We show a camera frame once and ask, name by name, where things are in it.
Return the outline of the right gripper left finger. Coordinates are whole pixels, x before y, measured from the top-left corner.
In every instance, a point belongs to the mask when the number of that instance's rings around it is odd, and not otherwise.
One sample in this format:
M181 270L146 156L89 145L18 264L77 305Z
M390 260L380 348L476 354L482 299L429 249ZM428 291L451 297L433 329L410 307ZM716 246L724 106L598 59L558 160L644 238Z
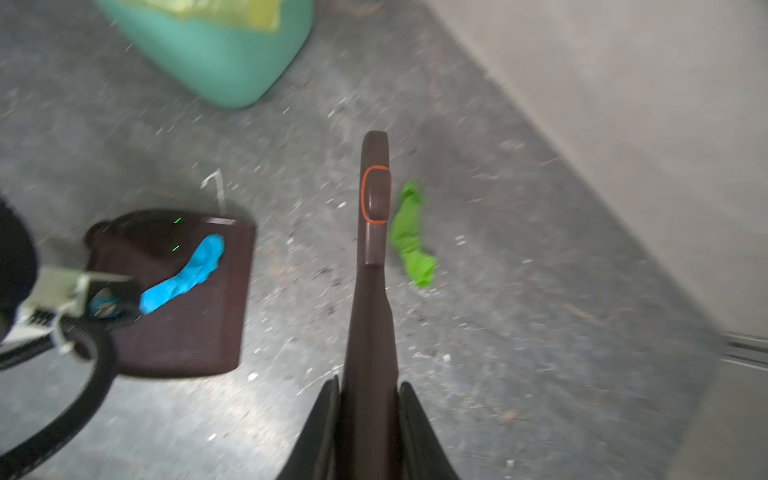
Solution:
M278 480L329 478L339 406L340 386L335 376L323 384Z

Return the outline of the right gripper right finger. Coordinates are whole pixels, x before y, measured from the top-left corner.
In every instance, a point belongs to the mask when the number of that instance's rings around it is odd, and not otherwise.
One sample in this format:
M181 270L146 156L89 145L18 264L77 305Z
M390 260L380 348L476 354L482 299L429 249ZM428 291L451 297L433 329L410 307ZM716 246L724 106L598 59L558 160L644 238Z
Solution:
M403 382L399 390L399 426L408 479L459 479L409 382Z

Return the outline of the brown cartoon face brush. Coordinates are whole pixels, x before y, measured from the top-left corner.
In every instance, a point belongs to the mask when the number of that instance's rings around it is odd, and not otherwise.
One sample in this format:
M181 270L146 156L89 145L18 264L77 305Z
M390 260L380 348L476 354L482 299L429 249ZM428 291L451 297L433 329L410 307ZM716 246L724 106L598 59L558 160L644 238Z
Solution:
M336 479L399 479L398 363L385 264L389 138L368 132L360 160L357 268L335 436Z

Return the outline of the dark brown dustpan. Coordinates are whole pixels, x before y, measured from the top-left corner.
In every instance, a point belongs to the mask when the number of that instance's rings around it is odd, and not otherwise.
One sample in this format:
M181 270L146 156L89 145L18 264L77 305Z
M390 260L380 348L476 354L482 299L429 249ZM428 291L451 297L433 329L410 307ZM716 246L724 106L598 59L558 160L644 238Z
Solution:
M175 276L208 235L225 251L208 280L113 333L119 371L152 379L195 378L239 366L257 227L251 220L150 209L92 225L84 236L92 271L148 288Z

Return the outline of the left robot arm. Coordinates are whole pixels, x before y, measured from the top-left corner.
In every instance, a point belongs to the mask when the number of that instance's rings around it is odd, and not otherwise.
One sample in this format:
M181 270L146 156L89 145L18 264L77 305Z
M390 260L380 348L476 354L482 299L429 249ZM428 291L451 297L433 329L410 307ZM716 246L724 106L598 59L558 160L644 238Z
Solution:
M1 198L1 340L13 324L17 310L29 297L38 277L38 258L29 230Z

